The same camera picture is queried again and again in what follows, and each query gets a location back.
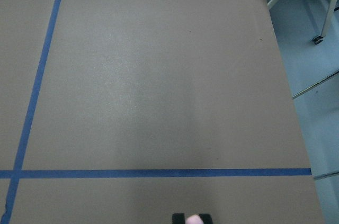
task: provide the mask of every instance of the chair wheel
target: chair wheel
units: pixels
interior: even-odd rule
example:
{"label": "chair wheel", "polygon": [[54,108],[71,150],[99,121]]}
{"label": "chair wheel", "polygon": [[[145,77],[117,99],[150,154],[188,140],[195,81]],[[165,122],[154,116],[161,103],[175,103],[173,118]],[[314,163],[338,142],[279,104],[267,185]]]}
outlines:
{"label": "chair wheel", "polygon": [[315,45],[318,45],[319,43],[321,43],[324,40],[324,37],[321,36],[315,36],[312,41],[314,42]]}

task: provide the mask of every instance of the finger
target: finger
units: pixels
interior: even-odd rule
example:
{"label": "finger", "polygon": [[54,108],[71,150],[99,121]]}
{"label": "finger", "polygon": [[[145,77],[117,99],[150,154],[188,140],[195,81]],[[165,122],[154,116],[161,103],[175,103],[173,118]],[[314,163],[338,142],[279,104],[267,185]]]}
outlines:
{"label": "finger", "polygon": [[198,215],[192,215],[186,219],[186,224],[203,224],[203,222]]}

